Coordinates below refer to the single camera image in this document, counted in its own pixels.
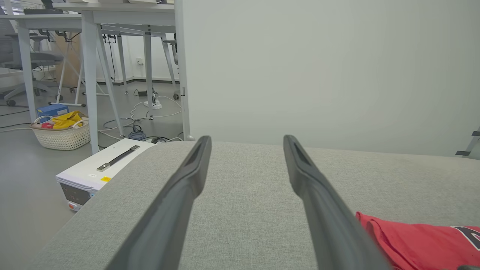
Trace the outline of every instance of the white table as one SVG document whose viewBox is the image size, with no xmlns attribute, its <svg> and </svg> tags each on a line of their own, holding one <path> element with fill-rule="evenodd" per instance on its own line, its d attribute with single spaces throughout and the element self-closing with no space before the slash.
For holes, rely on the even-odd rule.
<svg viewBox="0 0 480 270">
<path fill-rule="evenodd" d="M 173 5 L 157 5 L 157 4 L 105 4 L 105 3 L 54 3 L 57 9 L 81 12 L 82 13 L 82 40 L 83 40 L 83 56 L 85 64 L 85 80 L 88 102 L 88 114 L 96 115 L 96 100 L 89 95 L 95 90 L 96 79 L 96 57 L 95 43 L 101 35 L 100 25 L 117 26 L 127 29 L 141 30 L 144 33 L 145 47 L 145 69 L 148 93 L 149 111 L 153 111 L 152 107 L 152 45 L 151 36 L 156 33 L 165 40 L 165 33 L 177 34 L 177 47 L 180 70 L 180 95 L 183 115 L 183 132 L 186 139 L 190 137 L 190 125 L 188 117 L 188 101 L 186 99 L 186 69 L 184 58 L 184 39 L 183 39 L 183 23 L 181 15 L 182 2 L 176 1 L 175 8 Z M 172 85 L 175 88 L 175 79 L 173 77 L 173 69 L 171 68 L 171 59 L 168 44 L 162 43 L 165 57 L 170 69 Z M 91 122 L 90 135 L 92 140 L 92 152 L 98 152 L 97 138 L 97 122 L 96 119 Z"/>
<path fill-rule="evenodd" d="M 75 15 L 75 14 L 5 15 L 5 16 L 0 16 L 0 19 L 17 21 L 18 39 L 19 39 L 19 45 L 20 45 L 20 56 L 22 58 L 23 67 L 31 66 L 29 30 L 31 29 L 32 30 L 49 30 L 49 31 L 58 30 L 58 31 L 74 32 L 74 33 L 78 33 L 82 31 L 82 16 Z M 121 34 L 124 34 L 123 32 L 119 31 L 116 27 L 107 26 L 106 29 L 103 30 L 103 33 L 118 35 L 119 51 L 123 52 L 123 47 L 121 43 Z M 128 31 L 127 34 L 139 36 L 141 35 L 141 33 L 142 32 L 140 31 L 132 30 L 132 31 Z M 107 68 L 105 47 L 103 46 L 103 53 L 100 53 L 101 49 L 102 48 L 99 47 L 100 62 L 101 62 L 102 69 L 104 70 L 105 79 L 107 80 L 107 78 L 110 79 L 110 75 L 106 73 L 108 68 Z M 120 61 L 121 61 L 121 70 L 122 70 L 123 80 L 124 80 L 124 87 L 126 88 L 127 85 L 126 85 L 126 78 L 125 78 L 125 63 L 123 60 L 123 53 L 120 53 L 120 55 L 121 55 Z M 24 76 L 24 83 L 25 83 L 26 95 L 28 100 L 28 108 L 30 110 L 30 119 L 33 122 L 36 119 L 36 107 L 35 107 L 35 99 L 34 99 L 34 92 L 33 92 L 32 74 L 30 72 L 23 72 L 23 76 Z M 109 93 L 112 93 L 111 84 L 107 84 L 107 89 Z M 117 111 L 115 96 L 110 94 L 108 95 L 112 103 L 117 124 L 121 126 L 120 117 Z M 96 98 L 96 90 L 95 90 L 95 93 L 91 94 L 91 96 Z M 89 117 L 90 117 L 90 120 L 92 120 L 92 118 L 96 119 L 96 115 L 89 115 Z M 120 136 L 125 136 L 123 129 L 120 129 Z"/>
</svg>

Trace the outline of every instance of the white power strip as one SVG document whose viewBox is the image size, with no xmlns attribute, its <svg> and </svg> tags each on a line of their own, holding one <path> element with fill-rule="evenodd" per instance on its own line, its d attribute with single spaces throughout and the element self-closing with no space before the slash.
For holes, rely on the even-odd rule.
<svg viewBox="0 0 480 270">
<path fill-rule="evenodd" d="M 145 107 L 148 107 L 148 101 L 144 101 Z M 153 109 L 157 110 L 162 107 L 162 104 L 160 104 L 160 101 L 155 100 L 155 104 L 153 104 Z"/>
</svg>

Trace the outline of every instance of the woven basket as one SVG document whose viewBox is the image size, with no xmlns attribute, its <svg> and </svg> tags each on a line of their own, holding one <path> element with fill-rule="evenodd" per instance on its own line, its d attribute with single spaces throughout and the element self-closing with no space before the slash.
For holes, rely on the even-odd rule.
<svg viewBox="0 0 480 270">
<path fill-rule="evenodd" d="M 45 148 L 56 150 L 74 150 L 90 142 L 90 126 L 88 118 L 76 122 L 73 126 L 63 129 L 42 128 L 38 120 L 51 116 L 38 117 L 34 123 L 30 124 L 30 128 L 35 133 L 38 142 Z"/>
</svg>

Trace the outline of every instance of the black display panel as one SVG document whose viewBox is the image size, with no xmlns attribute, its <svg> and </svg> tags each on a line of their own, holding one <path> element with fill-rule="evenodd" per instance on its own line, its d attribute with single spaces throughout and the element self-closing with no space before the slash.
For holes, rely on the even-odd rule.
<svg viewBox="0 0 480 270">
<path fill-rule="evenodd" d="M 66 184 L 60 183 L 63 193 L 68 201 L 84 205 L 90 199 L 90 193 Z"/>
</svg>

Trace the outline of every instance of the gray floor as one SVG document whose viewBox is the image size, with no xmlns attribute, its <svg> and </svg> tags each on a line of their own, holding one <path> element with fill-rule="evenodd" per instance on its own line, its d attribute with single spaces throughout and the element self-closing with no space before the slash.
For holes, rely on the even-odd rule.
<svg viewBox="0 0 480 270">
<path fill-rule="evenodd" d="M 121 117 L 130 117 L 133 106 L 146 97 L 135 97 L 135 89 L 145 89 L 145 83 L 128 84 L 129 94 L 125 95 L 122 86 L 115 86 L 119 113 Z M 172 97 L 171 84 L 154 84 L 154 89 L 163 96 Z M 74 94 L 64 88 L 64 102 L 74 101 Z M 80 95 L 83 103 L 85 96 Z M 27 105 L 26 96 L 14 98 L 19 105 Z M 98 97 L 99 127 L 113 120 L 112 107 L 108 97 Z M 46 106 L 52 97 L 36 97 L 36 106 Z M 173 101 L 160 98 L 162 108 L 155 115 L 168 115 L 181 110 Z M 26 110 L 24 108 L 0 107 L 0 114 Z M 70 107 L 70 111 L 87 108 Z M 144 117 L 147 107 L 140 104 L 135 118 Z M 29 122 L 28 112 L 0 117 L 0 126 Z M 157 135 L 167 138 L 176 137 L 182 132 L 182 114 L 143 120 L 139 123 L 147 136 Z M 8 130 L 28 125 L 3 128 Z M 132 131 L 125 128 L 126 134 Z M 118 136 L 118 130 L 109 134 Z M 99 144 L 109 146 L 115 139 L 99 134 Z M 0 269 L 24 269 L 43 245 L 74 215 L 69 210 L 64 196 L 55 182 L 55 175 L 91 155 L 91 146 L 87 144 L 73 151 L 58 151 L 43 148 L 32 131 L 17 130 L 0 133 Z"/>
</svg>

